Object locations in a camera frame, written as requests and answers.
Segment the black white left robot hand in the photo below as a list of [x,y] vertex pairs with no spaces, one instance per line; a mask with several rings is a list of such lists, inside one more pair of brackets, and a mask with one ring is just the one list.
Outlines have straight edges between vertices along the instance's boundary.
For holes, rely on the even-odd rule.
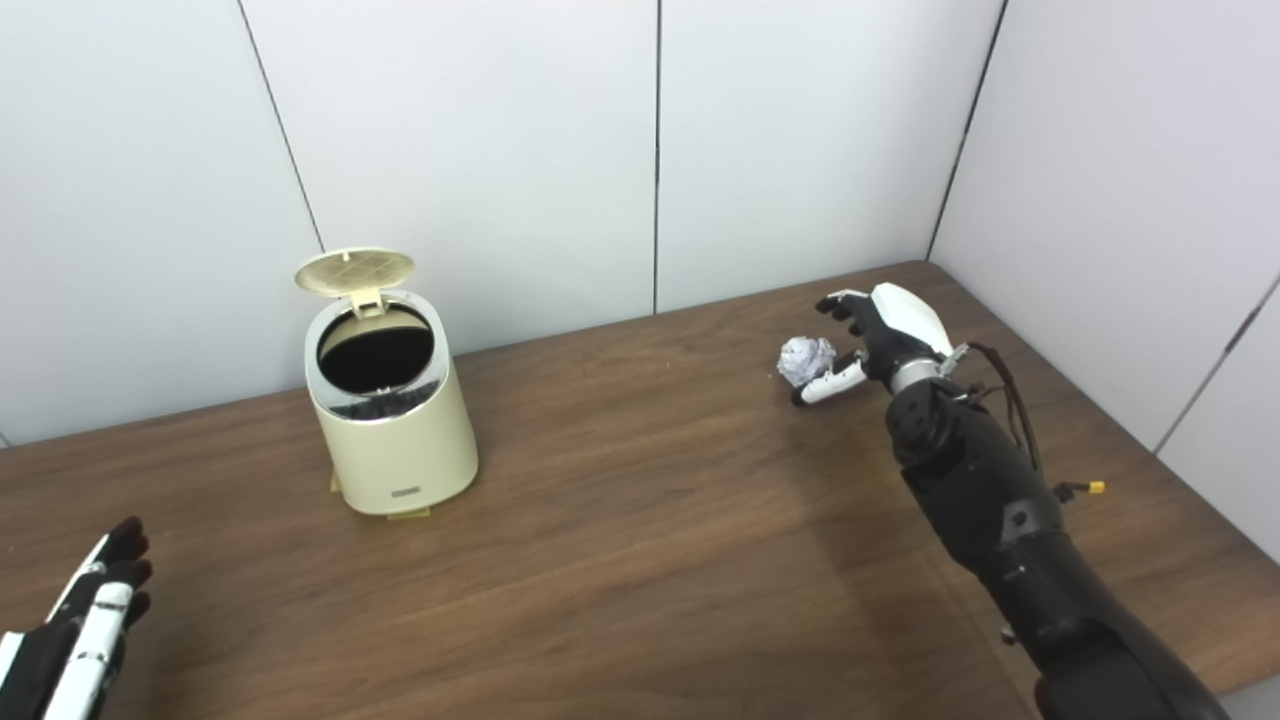
[[125,638],[150,610],[150,542],[137,516],[104,534],[41,624],[4,632],[4,719],[97,719],[125,660]]

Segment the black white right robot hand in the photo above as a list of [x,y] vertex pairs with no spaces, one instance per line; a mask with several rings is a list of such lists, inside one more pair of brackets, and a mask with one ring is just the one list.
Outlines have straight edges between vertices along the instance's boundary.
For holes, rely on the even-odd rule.
[[796,407],[810,407],[864,383],[878,383],[896,396],[918,382],[951,377],[968,352],[966,345],[952,343],[928,302],[890,282],[869,292],[828,293],[815,310],[846,322],[863,347],[795,388],[791,404]]

